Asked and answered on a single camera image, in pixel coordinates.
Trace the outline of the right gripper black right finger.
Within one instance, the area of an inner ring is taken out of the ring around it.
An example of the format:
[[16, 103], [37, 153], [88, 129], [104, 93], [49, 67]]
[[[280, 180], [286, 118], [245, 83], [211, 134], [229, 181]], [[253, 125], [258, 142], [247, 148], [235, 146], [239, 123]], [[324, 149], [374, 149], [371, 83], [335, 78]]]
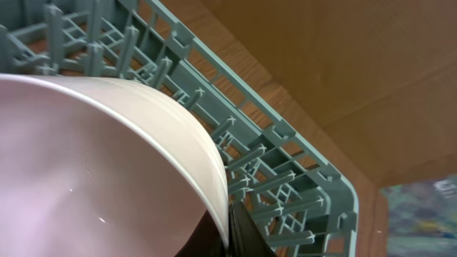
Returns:
[[233, 257], [276, 257], [240, 201], [229, 206], [229, 233]]

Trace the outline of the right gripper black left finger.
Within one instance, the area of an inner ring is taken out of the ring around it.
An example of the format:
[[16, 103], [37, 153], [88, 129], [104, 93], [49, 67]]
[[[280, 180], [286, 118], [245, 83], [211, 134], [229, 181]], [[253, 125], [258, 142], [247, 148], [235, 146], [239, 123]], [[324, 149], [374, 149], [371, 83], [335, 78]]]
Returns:
[[175, 257], [225, 257], [226, 249], [210, 213], [206, 211]]

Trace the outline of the grey dishwasher rack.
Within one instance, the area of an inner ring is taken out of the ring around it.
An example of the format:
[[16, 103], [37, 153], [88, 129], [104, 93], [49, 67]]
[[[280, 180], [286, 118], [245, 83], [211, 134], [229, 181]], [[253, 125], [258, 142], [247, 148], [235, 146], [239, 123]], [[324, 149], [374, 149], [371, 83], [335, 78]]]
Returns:
[[159, 0], [1, 3], [1, 71], [105, 76], [168, 93], [209, 131], [228, 196], [286, 256], [354, 256], [352, 184]]

